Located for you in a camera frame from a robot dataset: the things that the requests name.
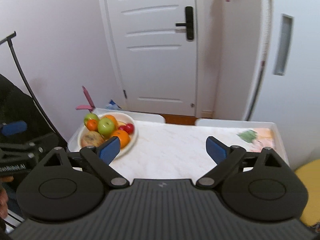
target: wooden floor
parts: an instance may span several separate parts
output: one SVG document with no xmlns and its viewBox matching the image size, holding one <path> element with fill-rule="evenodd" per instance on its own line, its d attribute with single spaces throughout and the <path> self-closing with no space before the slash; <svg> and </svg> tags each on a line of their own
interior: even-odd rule
<svg viewBox="0 0 320 240">
<path fill-rule="evenodd" d="M 166 123 L 183 124 L 183 125 L 195 125 L 197 118 L 195 116 L 185 115 L 173 115 L 173 114 L 161 114 Z"/>
</svg>

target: green apple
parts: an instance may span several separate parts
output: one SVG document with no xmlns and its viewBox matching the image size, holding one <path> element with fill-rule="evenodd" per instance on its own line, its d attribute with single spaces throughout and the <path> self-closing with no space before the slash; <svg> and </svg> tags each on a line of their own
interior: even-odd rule
<svg viewBox="0 0 320 240">
<path fill-rule="evenodd" d="M 98 123 L 98 132 L 104 137 L 109 137 L 115 130 L 115 124 L 109 118 L 102 118 Z"/>
<path fill-rule="evenodd" d="M 97 122 L 99 122 L 99 117 L 96 115 L 96 114 L 93 114 L 93 113 L 88 113 L 84 119 L 83 119 L 83 122 L 84 122 L 84 125 L 87 125 L 87 122 L 91 119 L 94 119 L 96 120 Z"/>
</svg>

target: door frame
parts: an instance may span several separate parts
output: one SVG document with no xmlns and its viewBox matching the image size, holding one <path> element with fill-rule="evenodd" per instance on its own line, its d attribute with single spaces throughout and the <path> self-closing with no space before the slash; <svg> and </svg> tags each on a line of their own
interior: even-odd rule
<svg viewBox="0 0 320 240">
<path fill-rule="evenodd" d="M 111 58 L 111 64 L 113 67 L 113 71 L 116 76 L 116 83 L 121 90 L 121 97 L 118 98 L 119 105 L 124 110 L 128 110 L 127 100 L 124 97 L 123 93 L 123 80 L 121 77 L 119 62 L 116 56 L 116 48 L 114 45 L 112 32 L 111 32 L 111 25 L 108 12 L 108 5 L 107 0 L 99 0 L 100 11 L 102 16 L 102 23 L 104 28 L 105 37 L 107 40 L 108 50 Z M 204 7 L 204 0 L 195 0 L 195 32 L 197 38 L 197 66 L 196 66 L 196 107 L 195 107 L 195 116 L 197 118 L 201 118 L 202 114 L 202 102 L 203 102 L 203 80 L 204 80 L 204 67 L 205 67 L 205 7 Z"/>
</svg>

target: white table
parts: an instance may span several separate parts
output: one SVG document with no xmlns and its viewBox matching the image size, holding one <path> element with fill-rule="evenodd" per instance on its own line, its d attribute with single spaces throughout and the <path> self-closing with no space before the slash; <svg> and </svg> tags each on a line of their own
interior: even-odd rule
<svg viewBox="0 0 320 240">
<path fill-rule="evenodd" d="M 97 115 L 107 109 L 95 109 Z M 130 182 L 143 179 L 185 179 L 195 183 L 197 179 L 216 166 L 205 149 L 208 136 L 214 136 L 227 146 L 240 145 L 248 149 L 246 142 L 238 136 L 227 136 L 226 128 L 242 131 L 247 128 L 269 128 L 273 130 L 278 154 L 288 163 L 280 135 L 274 123 L 241 122 L 214 119 L 198 119 L 195 126 L 164 123 L 157 114 L 135 112 L 130 115 L 139 130 L 139 137 L 132 149 L 116 158 L 110 166 Z M 77 132 L 68 142 L 70 151 L 76 149 Z"/>
</svg>

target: white bowl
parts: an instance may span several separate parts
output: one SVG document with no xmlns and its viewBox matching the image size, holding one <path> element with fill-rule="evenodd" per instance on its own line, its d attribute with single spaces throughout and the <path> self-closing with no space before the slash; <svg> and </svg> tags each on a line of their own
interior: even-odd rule
<svg viewBox="0 0 320 240">
<path fill-rule="evenodd" d="M 113 115 L 117 119 L 117 121 L 121 121 L 124 123 L 133 123 L 133 125 L 134 125 L 134 132 L 133 132 L 133 134 L 130 135 L 130 142 L 128 143 L 128 145 L 126 147 L 124 147 L 123 149 L 120 150 L 119 154 L 116 157 L 116 158 L 119 158 L 120 156 L 127 153 L 131 149 L 131 147 L 134 145 L 134 143 L 136 142 L 136 140 L 138 138 L 137 124 L 130 116 L 128 116 L 127 114 L 119 113 L 119 112 L 106 112 L 104 114 L 98 115 L 98 117 L 101 119 L 103 116 L 105 116 L 107 114 Z M 81 149 L 81 138 L 87 132 L 89 132 L 89 130 L 86 128 L 85 125 L 83 125 L 83 127 L 81 128 L 81 130 L 79 131 L 79 134 L 78 134 L 78 150 Z"/>
</svg>

